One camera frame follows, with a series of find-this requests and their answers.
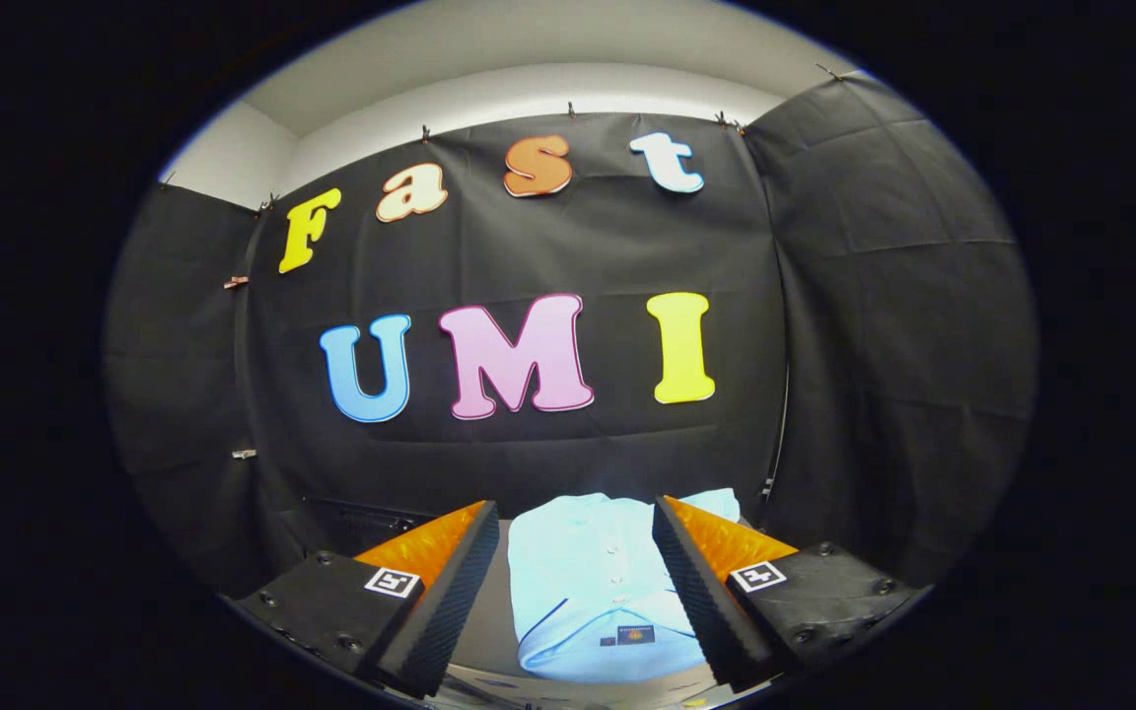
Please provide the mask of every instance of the ceiling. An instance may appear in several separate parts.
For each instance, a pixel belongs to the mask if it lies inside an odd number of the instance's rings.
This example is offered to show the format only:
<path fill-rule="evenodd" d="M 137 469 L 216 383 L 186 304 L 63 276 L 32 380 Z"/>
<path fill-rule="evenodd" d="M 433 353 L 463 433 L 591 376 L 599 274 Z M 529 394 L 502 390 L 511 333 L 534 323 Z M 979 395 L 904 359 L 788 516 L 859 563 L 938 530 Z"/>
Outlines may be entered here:
<path fill-rule="evenodd" d="M 299 139 L 438 81 L 525 64 L 650 64 L 793 95 L 852 72 L 784 26 L 711 0 L 425 0 L 318 47 L 243 97 Z"/>

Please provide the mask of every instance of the black cloth backdrop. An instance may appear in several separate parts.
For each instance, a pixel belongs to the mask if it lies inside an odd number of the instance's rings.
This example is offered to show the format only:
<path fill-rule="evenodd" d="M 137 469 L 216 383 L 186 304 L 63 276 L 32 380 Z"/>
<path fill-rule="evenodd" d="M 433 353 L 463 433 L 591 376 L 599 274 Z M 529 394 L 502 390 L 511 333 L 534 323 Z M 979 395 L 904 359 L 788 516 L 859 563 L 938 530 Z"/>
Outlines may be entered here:
<path fill-rule="evenodd" d="M 691 145 L 683 165 L 703 190 L 651 179 L 628 141 L 653 131 Z M 549 134 L 571 148 L 571 183 L 511 198 L 506 150 Z M 444 206 L 377 220 L 384 181 L 424 161 L 444 170 Z M 285 214 L 333 187 L 342 201 L 312 260 L 278 274 Z M 236 273 L 249 286 L 224 291 Z M 645 302 L 675 291 L 708 298 L 717 391 L 666 406 Z M 519 412 L 486 383 L 496 412 L 453 418 L 438 316 L 483 306 L 513 340 L 535 298 L 562 292 L 583 300 L 594 403 L 540 412 L 534 376 Z M 387 423 L 352 421 L 333 403 L 318 337 L 359 327 L 361 386 L 378 392 L 369 327 L 391 314 L 414 323 L 409 403 Z M 1033 401 L 1033 317 L 1013 239 L 972 168 L 855 75 L 785 101 L 743 136 L 632 114 L 451 131 L 320 176 L 257 220 L 184 190 L 153 193 L 109 306 L 108 378 L 140 494 L 225 593 L 310 548 L 302 495 L 433 516 L 495 499 L 510 518 L 556 495 L 650 502 L 721 486 L 769 534 L 835 540 L 918 585 L 952 565 L 1010 481 Z M 237 449 L 257 458 L 231 459 Z"/>
<path fill-rule="evenodd" d="M 145 511 L 219 590 L 274 576 L 235 389 L 235 296 L 256 212 L 179 187 L 144 199 L 108 298 L 103 373 L 114 435 Z"/>
<path fill-rule="evenodd" d="M 991 519 L 1027 440 L 1037 333 L 1019 247 L 959 150 L 864 73 L 785 101 L 747 145 L 792 361 L 760 523 L 928 584 Z"/>

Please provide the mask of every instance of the clip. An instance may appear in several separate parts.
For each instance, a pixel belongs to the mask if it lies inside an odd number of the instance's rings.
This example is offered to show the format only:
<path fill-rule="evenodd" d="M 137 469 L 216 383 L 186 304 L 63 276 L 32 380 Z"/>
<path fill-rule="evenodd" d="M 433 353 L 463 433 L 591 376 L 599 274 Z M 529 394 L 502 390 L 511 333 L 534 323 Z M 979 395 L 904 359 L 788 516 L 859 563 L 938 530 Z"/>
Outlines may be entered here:
<path fill-rule="evenodd" d="M 835 73 L 835 72 L 826 68 L 825 66 L 821 66 L 821 64 L 815 64 L 815 66 L 818 67 L 818 68 L 820 68 L 822 72 L 828 73 L 828 75 L 834 76 L 835 81 L 844 81 L 843 76 L 840 76 L 840 75 L 837 75 L 837 73 Z"/>

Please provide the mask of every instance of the yellow letter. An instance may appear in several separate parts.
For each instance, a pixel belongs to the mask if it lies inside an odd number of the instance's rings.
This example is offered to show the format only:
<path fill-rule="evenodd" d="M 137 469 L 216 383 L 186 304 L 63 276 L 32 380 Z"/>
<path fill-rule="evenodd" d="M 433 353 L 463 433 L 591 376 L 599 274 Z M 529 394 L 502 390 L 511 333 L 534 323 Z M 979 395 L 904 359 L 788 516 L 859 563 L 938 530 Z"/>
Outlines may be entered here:
<path fill-rule="evenodd" d="M 704 374 L 704 343 L 699 336 L 699 318 L 707 311 L 708 300 L 699 293 L 661 293 L 648 301 L 648 314 L 660 320 L 663 379 L 654 386 L 659 403 L 708 400 L 717 391 Z"/>
<path fill-rule="evenodd" d="M 436 210 L 445 198 L 450 198 L 450 193 L 441 189 L 441 176 L 442 169 L 436 162 L 419 162 L 391 176 L 384 183 L 387 194 L 375 206 L 375 216 L 382 222 L 392 222 L 410 212 L 425 215 Z"/>
<path fill-rule="evenodd" d="M 287 248 L 283 251 L 283 260 L 279 261 L 279 274 L 285 274 L 298 266 L 306 266 L 310 262 L 315 251 L 306 242 L 318 242 L 324 234 L 324 225 L 327 224 L 327 210 L 334 210 L 340 204 L 340 190 L 334 187 L 319 194 L 308 202 L 293 207 L 287 212 Z"/>

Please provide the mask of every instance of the orange foam pad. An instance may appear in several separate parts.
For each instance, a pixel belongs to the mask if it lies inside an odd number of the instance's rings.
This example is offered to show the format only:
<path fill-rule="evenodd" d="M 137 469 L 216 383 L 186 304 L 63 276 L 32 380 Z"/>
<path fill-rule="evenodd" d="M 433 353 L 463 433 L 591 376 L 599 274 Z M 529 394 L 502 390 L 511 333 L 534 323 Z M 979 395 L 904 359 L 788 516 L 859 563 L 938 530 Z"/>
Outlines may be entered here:
<path fill-rule="evenodd" d="M 485 504 L 483 500 L 468 508 L 448 512 L 353 558 L 367 565 L 419 575 L 424 592 L 427 592 L 459 546 L 459 540 L 463 538 L 467 527 L 473 525 L 482 504 Z"/>
<path fill-rule="evenodd" d="M 734 520 L 701 511 L 694 504 L 683 503 L 668 495 L 663 499 L 668 500 L 673 512 L 682 520 L 682 525 L 691 534 L 691 540 L 695 542 L 695 548 L 703 553 L 704 560 L 712 567 L 713 575 L 717 575 L 717 580 L 721 584 L 726 584 L 726 577 L 730 571 L 741 567 L 777 560 L 779 557 L 799 552 L 797 549 L 776 541 L 772 536 L 759 534 Z"/>

